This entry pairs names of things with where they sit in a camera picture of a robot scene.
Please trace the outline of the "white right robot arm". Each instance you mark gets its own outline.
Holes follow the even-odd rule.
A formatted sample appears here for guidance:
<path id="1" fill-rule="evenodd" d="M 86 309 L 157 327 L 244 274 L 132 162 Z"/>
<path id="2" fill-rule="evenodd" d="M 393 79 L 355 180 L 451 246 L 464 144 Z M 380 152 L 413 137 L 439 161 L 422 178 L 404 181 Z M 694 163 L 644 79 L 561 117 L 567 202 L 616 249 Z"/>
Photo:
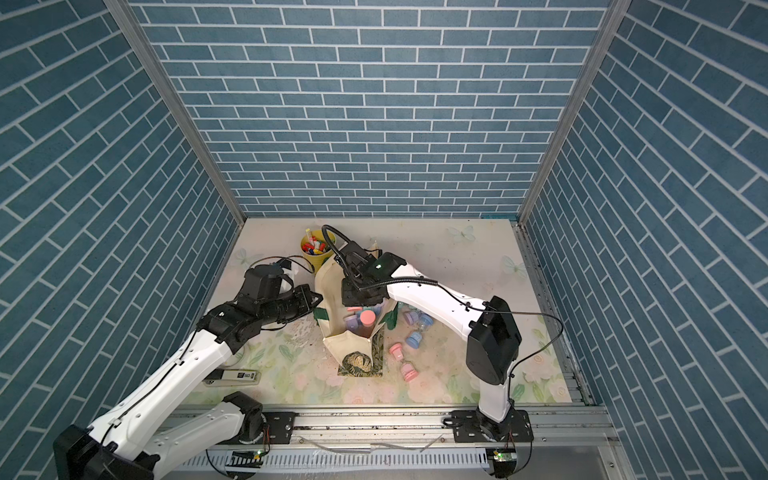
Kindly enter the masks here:
<path id="1" fill-rule="evenodd" d="M 482 300 L 459 293 L 391 252 L 374 256 L 355 242 L 332 251 L 344 274 L 343 305 L 374 306 L 391 299 L 446 325 L 466 342 L 465 363 L 480 381 L 480 416 L 496 425 L 508 419 L 512 409 L 510 371 L 522 336 L 506 301 L 498 296 Z"/>

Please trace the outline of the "cream canvas tote bag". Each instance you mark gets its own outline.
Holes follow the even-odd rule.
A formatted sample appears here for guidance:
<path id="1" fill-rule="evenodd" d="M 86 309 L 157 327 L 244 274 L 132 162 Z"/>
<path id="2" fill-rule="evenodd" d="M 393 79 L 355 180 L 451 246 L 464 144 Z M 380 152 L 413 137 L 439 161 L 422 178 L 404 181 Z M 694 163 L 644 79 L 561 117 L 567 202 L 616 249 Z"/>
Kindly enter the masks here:
<path id="1" fill-rule="evenodd" d="M 313 315 L 322 333 L 323 344 L 338 362 L 338 374 L 349 377 L 381 377 L 384 366 L 384 336 L 391 322 L 397 323 L 397 302 L 385 299 L 372 307 L 345 307 L 341 302 L 342 267 L 327 260 L 315 276 L 315 291 L 323 301 Z M 357 334 L 359 314 L 372 309 L 377 314 L 370 338 Z"/>

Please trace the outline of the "large pink hourglass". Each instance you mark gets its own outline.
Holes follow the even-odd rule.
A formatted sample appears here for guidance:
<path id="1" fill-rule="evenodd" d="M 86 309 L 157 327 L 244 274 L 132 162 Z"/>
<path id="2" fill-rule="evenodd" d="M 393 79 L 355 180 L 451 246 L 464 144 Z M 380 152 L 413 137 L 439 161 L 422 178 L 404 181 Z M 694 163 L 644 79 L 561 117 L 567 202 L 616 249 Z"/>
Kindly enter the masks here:
<path id="1" fill-rule="evenodd" d="M 361 337 L 370 338 L 376 327 L 377 314 L 372 309 L 362 310 L 359 314 L 359 327 L 357 334 Z"/>

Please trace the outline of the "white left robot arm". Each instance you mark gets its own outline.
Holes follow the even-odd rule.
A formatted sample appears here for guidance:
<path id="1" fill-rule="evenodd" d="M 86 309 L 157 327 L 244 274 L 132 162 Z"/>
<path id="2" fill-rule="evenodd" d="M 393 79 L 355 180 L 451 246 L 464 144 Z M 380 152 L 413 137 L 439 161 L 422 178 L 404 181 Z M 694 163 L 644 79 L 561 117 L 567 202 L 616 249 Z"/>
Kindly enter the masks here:
<path id="1" fill-rule="evenodd" d="M 237 391 L 170 430 L 161 425 L 263 325 L 310 314 L 323 298 L 306 284 L 271 299 L 244 296 L 206 313 L 184 346 L 136 390 L 86 428 L 67 427 L 53 445 L 61 479 L 160 479 L 223 441 L 266 445 L 263 406 Z"/>

